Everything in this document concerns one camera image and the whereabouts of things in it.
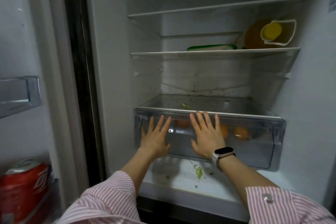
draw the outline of silver button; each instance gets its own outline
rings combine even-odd
[[[273,197],[268,193],[263,194],[262,198],[269,204],[272,204],[274,202]]]

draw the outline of person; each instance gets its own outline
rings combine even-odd
[[[215,115],[213,127],[207,112],[196,112],[198,122],[190,114],[197,142],[191,141],[194,151],[209,159],[217,149],[225,148],[219,116]],[[157,126],[150,119],[147,134],[141,130],[141,145],[133,158],[106,181],[87,189],[63,214],[58,224],[69,223],[141,223],[136,206],[136,196],[150,164],[168,154],[165,136],[171,118],[162,126],[161,116]],[[231,154],[218,160],[218,167],[231,180],[243,204],[250,213],[253,224],[336,223],[327,209],[309,198],[281,189],[276,184],[247,167]]]

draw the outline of sleeve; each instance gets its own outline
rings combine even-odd
[[[120,217],[140,221],[135,188],[128,174],[117,171],[106,181],[88,188],[63,214],[57,224],[85,220],[115,223]]]
[[[335,224],[327,209],[307,197],[276,187],[248,187],[251,224]]]

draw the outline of crisper drawer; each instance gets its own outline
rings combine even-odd
[[[191,147],[191,139],[196,140],[195,131],[191,125],[189,112],[168,111],[155,109],[135,110],[135,140],[140,146],[140,131],[143,127],[148,130],[149,120],[154,117],[154,125],[160,116],[165,120],[172,118],[166,142],[171,144],[169,154],[180,158],[198,160],[202,158],[195,154]],[[209,113],[215,124],[214,113]],[[246,165],[258,169],[276,171],[279,168],[282,141],[286,122],[281,118],[255,116],[239,116],[219,114],[221,131],[226,138],[226,145],[232,147],[237,157]]]

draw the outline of yellow cap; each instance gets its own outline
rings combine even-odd
[[[268,24],[262,31],[263,37],[268,40],[272,41],[276,39],[282,32],[282,26],[280,23],[273,22]]]

